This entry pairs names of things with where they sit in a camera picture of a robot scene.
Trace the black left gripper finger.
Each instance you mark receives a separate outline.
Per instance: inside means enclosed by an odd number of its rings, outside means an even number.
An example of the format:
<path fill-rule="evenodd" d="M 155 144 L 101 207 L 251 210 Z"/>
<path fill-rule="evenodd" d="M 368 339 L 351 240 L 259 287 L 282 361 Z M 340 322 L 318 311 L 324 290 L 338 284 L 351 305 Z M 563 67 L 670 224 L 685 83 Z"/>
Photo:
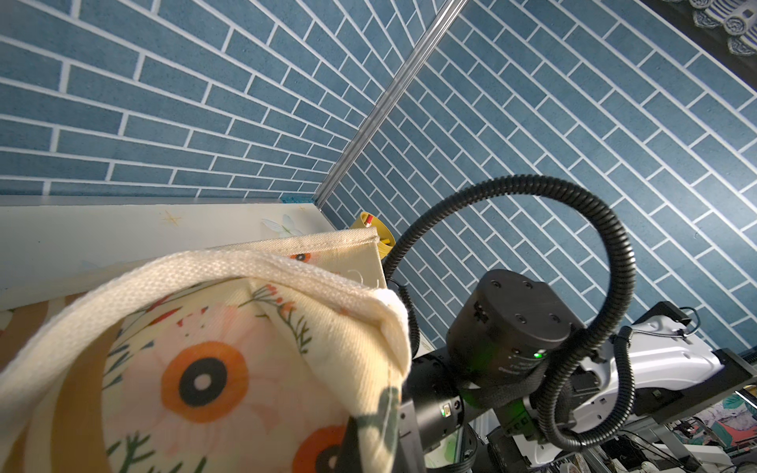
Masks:
<path fill-rule="evenodd" d="M 334 473 L 362 473 L 362 460 L 358 424 L 350 417 L 346 426 L 345 436 L 336 455 Z"/>

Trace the floral cream canvas bag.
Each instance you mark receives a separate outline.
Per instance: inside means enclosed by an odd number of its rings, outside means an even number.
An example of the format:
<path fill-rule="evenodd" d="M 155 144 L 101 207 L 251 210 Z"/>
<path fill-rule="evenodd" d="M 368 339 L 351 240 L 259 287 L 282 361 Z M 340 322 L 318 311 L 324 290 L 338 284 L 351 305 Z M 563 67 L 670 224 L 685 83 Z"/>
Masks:
<path fill-rule="evenodd" d="M 412 360 L 373 229 L 153 260 L 1 315 L 5 472 L 392 470 Z"/>

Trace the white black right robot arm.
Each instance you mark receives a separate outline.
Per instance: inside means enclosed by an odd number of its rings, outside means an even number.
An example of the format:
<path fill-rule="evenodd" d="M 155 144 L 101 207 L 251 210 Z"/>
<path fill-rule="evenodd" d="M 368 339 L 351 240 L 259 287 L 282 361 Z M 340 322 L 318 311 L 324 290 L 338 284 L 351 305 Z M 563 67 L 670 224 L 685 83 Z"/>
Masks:
<path fill-rule="evenodd" d="M 605 335 L 565 380 L 556 369 L 585 332 L 546 284 L 507 270 L 486 273 L 444 347 L 413 362 L 400 408 L 399 471 L 459 435 L 458 471 L 505 455 L 541 466 L 560 453 L 614 438 L 627 424 L 666 424 L 753 384 L 756 371 L 714 350 L 687 309 L 660 302 Z"/>

